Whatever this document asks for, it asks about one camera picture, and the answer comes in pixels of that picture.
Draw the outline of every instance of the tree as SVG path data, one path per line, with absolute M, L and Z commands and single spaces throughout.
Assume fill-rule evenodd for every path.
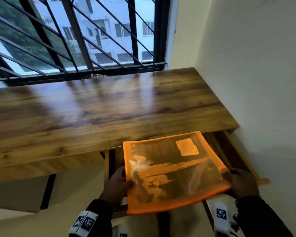
M 10 0 L 11 2 L 15 3 L 19 7 L 22 7 L 18 0 Z M 38 11 L 35 10 L 37 14 L 37 18 L 41 19 L 41 16 L 38 14 Z M 0 0 L 0 16 L 4 18 L 5 20 L 13 23 L 26 33 L 32 35 L 33 37 L 36 37 L 40 39 L 38 34 L 35 31 L 35 28 L 33 27 L 30 19 L 21 13 L 20 11 L 16 10 L 9 4 L 5 3 L 4 1 Z M 67 51 L 64 47 L 64 44 L 60 37 L 56 36 L 51 31 L 48 31 L 45 29 L 45 32 L 50 39 L 50 42 L 52 43 L 53 47 L 59 52 L 65 54 L 68 56 Z M 6 39 L 14 42 L 15 44 L 18 44 L 22 46 L 23 48 L 31 51 L 33 54 L 40 56 L 41 58 L 54 63 L 53 59 L 51 58 L 50 54 L 48 53 L 46 47 L 42 46 L 41 44 L 37 43 L 36 41 L 30 39 L 29 37 L 25 36 L 24 34 L 16 31 L 12 27 L 9 27 L 8 25 L 4 24 L 0 21 L 0 35 L 5 37 Z M 77 64 L 77 66 L 85 66 L 85 62 L 83 60 L 83 57 L 81 55 L 81 52 L 77 51 L 77 47 L 70 42 L 70 40 L 66 39 L 67 46 Z M 12 45 L 1 41 L 1 43 L 4 45 L 4 47 L 9 51 L 9 53 L 12 55 L 13 58 L 24 62 L 25 64 L 28 64 L 32 67 L 35 67 L 39 70 L 46 70 L 46 69 L 53 69 L 54 67 L 51 67 L 50 65 L 42 62 L 39 59 L 36 59 L 32 57 L 31 55 L 20 51 L 16 47 L 13 47 Z M 73 64 L 66 60 L 63 57 L 60 57 L 61 62 L 63 63 L 64 67 L 73 67 Z M 24 71 L 29 71 L 27 68 L 22 67 Z

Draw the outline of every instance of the hand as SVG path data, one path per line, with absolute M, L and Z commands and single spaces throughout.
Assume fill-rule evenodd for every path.
M 121 203 L 127 190 L 133 186 L 132 179 L 126 181 L 125 166 L 119 167 L 111 178 L 104 183 L 104 190 L 99 200 L 104 200 L 114 210 Z
M 251 173 L 232 168 L 230 172 L 226 171 L 222 173 L 222 176 L 231 183 L 236 201 L 245 196 L 260 196 L 257 181 Z

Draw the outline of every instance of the desk top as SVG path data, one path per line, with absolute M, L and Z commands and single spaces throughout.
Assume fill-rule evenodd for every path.
M 194 68 L 0 89 L 0 167 L 239 127 Z

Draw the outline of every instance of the black jacket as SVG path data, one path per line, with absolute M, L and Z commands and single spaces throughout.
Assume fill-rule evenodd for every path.
M 260 197 L 244 197 L 238 201 L 237 208 L 239 213 L 237 221 L 246 237 L 293 236 L 271 207 Z M 111 207 L 106 202 L 96 199 L 90 203 L 87 211 L 98 215 L 87 236 L 111 237 Z M 69 234 L 69 236 L 76 237 L 78 235 Z

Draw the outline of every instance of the transparent orange folder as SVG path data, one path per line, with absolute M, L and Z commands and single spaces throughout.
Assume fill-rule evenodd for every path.
M 200 131 L 146 141 L 123 142 L 127 214 L 168 211 L 230 189 L 227 170 Z

